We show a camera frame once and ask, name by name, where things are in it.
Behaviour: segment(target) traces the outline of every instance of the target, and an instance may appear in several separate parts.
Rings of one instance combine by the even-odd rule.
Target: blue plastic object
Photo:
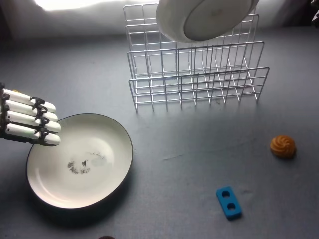
[[[242,214],[241,207],[231,187],[216,191],[216,196],[228,220],[239,218]]]

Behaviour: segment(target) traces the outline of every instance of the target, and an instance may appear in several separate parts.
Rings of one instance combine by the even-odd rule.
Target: orange object
[[[292,138],[288,136],[278,136],[273,138],[270,149],[279,158],[292,158],[296,153],[296,145]]]

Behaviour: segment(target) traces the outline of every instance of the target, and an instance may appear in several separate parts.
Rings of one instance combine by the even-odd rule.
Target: white bowl
[[[34,145],[26,171],[32,190],[48,204],[82,208],[110,195],[124,180],[133,157],[125,129],[98,114],[59,121],[61,144]]]
[[[198,42],[218,37],[238,25],[259,0],[160,0],[156,23],[176,42]]]

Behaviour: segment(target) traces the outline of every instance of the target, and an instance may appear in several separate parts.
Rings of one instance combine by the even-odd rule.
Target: table
[[[34,40],[1,46],[8,89],[54,103],[60,118],[99,113],[117,120],[134,146],[129,179],[105,215],[63,225],[30,196],[30,144],[0,140],[0,238],[313,239],[319,234],[319,32],[260,30],[270,73],[258,103],[140,107],[128,87],[125,36]],[[293,161],[269,150],[295,139]],[[215,196],[232,186],[243,217],[226,220]]]

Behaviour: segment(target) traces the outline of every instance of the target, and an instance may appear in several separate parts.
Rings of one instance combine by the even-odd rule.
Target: dish rack
[[[169,40],[157,29],[157,3],[124,7],[129,86],[138,105],[253,96],[259,99],[269,67],[259,67],[264,42],[255,41],[259,15],[248,15],[230,32],[195,44]]]

